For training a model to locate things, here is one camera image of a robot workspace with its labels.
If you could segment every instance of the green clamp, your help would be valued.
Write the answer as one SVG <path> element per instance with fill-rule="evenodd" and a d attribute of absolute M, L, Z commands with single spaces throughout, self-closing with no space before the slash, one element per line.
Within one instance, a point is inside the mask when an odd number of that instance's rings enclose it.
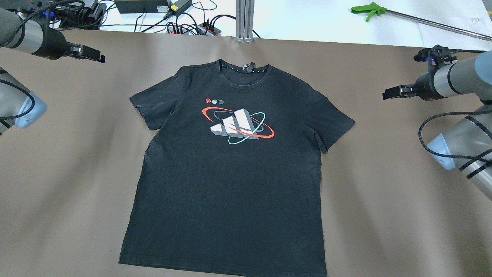
<path fill-rule="evenodd" d="M 386 8 L 385 7 L 381 7 L 378 4 L 372 2 L 369 5 L 352 7 L 350 9 L 350 12 L 351 13 L 355 13 L 355 14 L 368 12 L 369 13 L 369 16 L 366 18 L 366 22 L 369 22 L 369 19 L 374 14 L 381 15 L 382 13 L 383 14 L 386 13 Z"/>

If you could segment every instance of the white surface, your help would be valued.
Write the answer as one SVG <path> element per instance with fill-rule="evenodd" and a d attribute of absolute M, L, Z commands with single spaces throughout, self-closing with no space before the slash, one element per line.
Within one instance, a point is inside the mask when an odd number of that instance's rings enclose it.
<path fill-rule="evenodd" d="M 205 8 L 214 5 L 202 0 Z M 236 1 L 215 0 L 217 9 L 205 11 L 207 18 L 218 14 L 236 15 Z M 368 14 L 352 14 L 353 6 L 367 5 L 369 0 L 321 1 L 321 0 L 256 0 L 253 29 L 262 37 L 270 39 L 348 42 L 362 44 L 432 47 L 440 44 L 455 49 L 492 50 L 492 42 L 456 34 L 420 23 L 412 22 L 391 14 L 374 15 L 365 22 Z M 392 11 L 434 20 L 461 29 L 492 36 L 492 21 L 481 0 L 448 0 L 445 3 L 431 0 L 379 0 L 378 5 Z M 187 10 L 198 24 L 203 22 L 203 11 Z M 141 14 L 119 14 L 111 10 L 107 24 L 135 24 Z M 139 23 L 154 24 L 164 14 L 149 13 Z M 176 21 L 176 17 L 163 22 Z M 181 15 L 179 23 L 193 21 Z M 230 18 L 220 18 L 216 27 L 222 35 L 235 36 L 236 23 Z M 102 30 L 132 32 L 134 26 L 101 27 Z M 163 28 L 153 28 L 156 32 Z"/>

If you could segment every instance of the black t-shirt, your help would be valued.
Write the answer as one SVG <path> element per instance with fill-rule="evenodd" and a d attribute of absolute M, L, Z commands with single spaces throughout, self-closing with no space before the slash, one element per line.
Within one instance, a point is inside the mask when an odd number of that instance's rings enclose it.
<path fill-rule="evenodd" d="M 321 157 L 354 121 L 267 65 L 182 67 L 130 98 L 149 129 L 120 263 L 326 277 Z"/>

